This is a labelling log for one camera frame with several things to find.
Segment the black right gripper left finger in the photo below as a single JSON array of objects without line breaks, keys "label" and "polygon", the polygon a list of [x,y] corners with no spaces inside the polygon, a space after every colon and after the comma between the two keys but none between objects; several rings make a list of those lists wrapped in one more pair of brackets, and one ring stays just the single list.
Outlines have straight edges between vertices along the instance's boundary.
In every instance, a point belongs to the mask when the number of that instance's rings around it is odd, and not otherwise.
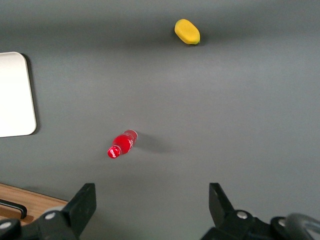
[{"label": "black right gripper left finger", "polygon": [[2,240],[78,240],[97,208],[96,186],[86,183],[62,208],[21,225],[14,218],[0,221]]}]

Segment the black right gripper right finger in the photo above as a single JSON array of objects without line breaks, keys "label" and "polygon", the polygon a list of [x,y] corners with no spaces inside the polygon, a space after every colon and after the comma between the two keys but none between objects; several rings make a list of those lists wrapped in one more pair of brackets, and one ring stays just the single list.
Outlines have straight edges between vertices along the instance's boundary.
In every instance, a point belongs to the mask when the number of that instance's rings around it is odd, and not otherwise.
[{"label": "black right gripper right finger", "polygon": [[214,227],[203,240],[286,240],[288,234],[276,216],[270,223],[261,221],[248,211],[235,209],[219,183],[209,184],[208,206]]}]

